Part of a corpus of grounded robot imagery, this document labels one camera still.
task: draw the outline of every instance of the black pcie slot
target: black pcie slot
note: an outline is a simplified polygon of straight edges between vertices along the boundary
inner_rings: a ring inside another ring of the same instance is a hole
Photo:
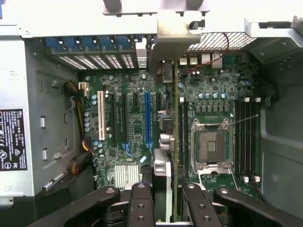
[[[138,95],[138,93],[133,94],[133,107],[139,108],[139,95]]]
[[[190,166],[190,153],[188,151],[188,102],[184,102],[184,171],[185,177],[188,179],[188,170]]]
[[[179,160],[180,164],[184,165],[184,153],[183,153],[183,104],[178,105],[178,117],[179,117]]]
[[[257,103],[252,103],[251,107],[251,115],[254,116],[257,114],[256,110]],[[251,119],[251,173],[256,174],[256,124],[257,120],[256,118]]]
[[[161,97],[162,97],[161,93],[157,92],[156,93],[156,108],[157,108],[157,113],[162,108]],[[157,147],[159,147],[159,139],[160,139],[160,122],[157,122]]]
[[[117,101],[116,101],[116,95],[115,94],[111,94],[110,95],[110,105],[111,105],[111,111],[112,111],[112,142],[113,144],[117,143]]]
[[[122,99],[122,133],[123,143],[128,143],[128,116],[127,116],[127,97],[125,94],[121,95]]]
[[[240,120],[240,103],[235,103],[235,121]],[[241,153],[240,153],[240,124],[235,125],[235,173],[240,174],[241,169]]]

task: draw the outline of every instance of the cpu socket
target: cpu socket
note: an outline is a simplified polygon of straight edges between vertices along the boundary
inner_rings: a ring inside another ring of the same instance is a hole
[[[228,118],[222,123],[201,123],[194,119],[191,133],[191,165],[199,175],[230,173],[232,161],[232,126]]]

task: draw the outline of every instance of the metal panel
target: metal panel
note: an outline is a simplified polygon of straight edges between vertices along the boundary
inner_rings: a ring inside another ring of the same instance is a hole
[[[303,53],[271,64],[268,71],[280,92],[280,100],[261,110],[263,193],[274,206],[303,218]]]
[[[73,71],[34,53],[21,39],[2,39],[0,49],[3,82],[0,89],[4,100],[0,109],[23,109],[27,152],[26,171],[0,173],[0,195],[34,196],[64,172],[69,160],[79,151],[75,143],[79,138],[76,116],[73,111],[66,111],[62,94],[62,83],[76,77]],[[64,123],[64,114],[67,114],[67,123]],[[45,116],[45,128],[41,128],[41,116]],[[49,159],[43,161],[44,148]],[[58,152],[61,157],[54,159]]]

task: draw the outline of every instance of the screw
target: screw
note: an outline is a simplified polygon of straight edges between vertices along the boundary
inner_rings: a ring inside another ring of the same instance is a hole
[[[227,193],[228,193],[228,190],[225,189],[225,188],[221,188],[220,191],[221,191],[223,194],[227,194]]]
[[[189,183],[187,186],[188,186],[190,189],[193,189],[193,188],[195,187],[195,185],[192,184],[192,183]]]
[[[138,188],[145,188],[145,185],[141,183],[141,184],[139,184],[137,187],[138,187]]]
[[[106,193],[113,193],[113,192],[115,192],[115,190],[112,189],[112,188],[108,188],[108,189],[106,190]]]

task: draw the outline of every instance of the capacitor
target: capacitor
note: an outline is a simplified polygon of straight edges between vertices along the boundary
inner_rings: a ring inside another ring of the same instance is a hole
[[[247,80],[241,80],[240,84],[243,85],[243,86],[247,85]]]

